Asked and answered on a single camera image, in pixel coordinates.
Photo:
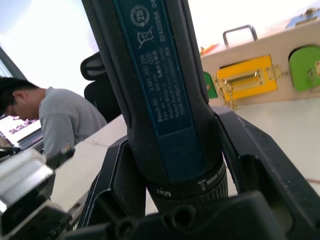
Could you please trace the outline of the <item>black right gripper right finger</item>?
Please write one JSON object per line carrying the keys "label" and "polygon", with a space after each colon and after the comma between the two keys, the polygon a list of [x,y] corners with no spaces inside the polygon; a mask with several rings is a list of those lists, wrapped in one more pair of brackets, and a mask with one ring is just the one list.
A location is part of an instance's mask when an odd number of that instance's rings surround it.
{"label": "black right gripper right finger", "polygon": [[317,240],[320,197],[273,138],[228,107],[214,107],[238,195],[223,211],[235,239]]}

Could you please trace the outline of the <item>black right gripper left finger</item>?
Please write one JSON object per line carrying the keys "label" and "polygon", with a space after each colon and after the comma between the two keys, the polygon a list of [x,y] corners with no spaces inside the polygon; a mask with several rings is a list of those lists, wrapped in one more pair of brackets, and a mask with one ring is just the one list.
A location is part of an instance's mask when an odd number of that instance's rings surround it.
{"label": "black right gripper left finger", "polygon": [[146,184],[126,138],[108,147],[101,169],[93,180],[78,226],[117,222],[146,214]]}

